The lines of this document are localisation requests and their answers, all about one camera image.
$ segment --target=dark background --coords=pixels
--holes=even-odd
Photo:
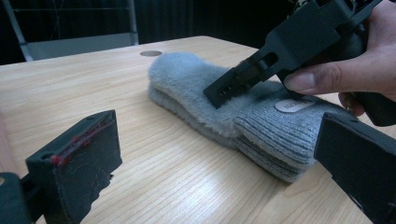
[[[26,42],[131,32],[125,0],[10,0]],[[286,0],[134,0],[139,44],[209,35],[260,48]],[[3,4],[0,64],[24,62]]]

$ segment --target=folded gray fabric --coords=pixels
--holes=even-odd
[[[322,114],[346,112],[319,98],[312,98],[316,104],[297,113],[277,111],[274,104],[289,96],[280,83],[271,81],[216,109],[203,89],[227,70],[191,53],[167,53],[148,71],[148,96],[207,138],[241,150],[283,180],[297,180],[314,161]]]

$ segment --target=human hand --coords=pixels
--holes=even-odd
[[[368,19],[367,50],[359,57],[296,71],[285,86],[304,95],[340,92],[341,104],[355,116],[364,113],[352,91],[378,92],[396,102],[396,4],[382,1]]]

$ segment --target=light wood tabletop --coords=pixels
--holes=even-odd
[[[197,36],[0,66],[0,113],[18,174],[76,122],[115,109],[123,164],[83,223],[370,223],[319,163],[287,184],[152,103],[156,57],[140,54],[148,50],[193,52],[221,66],[255,51]],[[395,127],[380,131],[396,137]]]

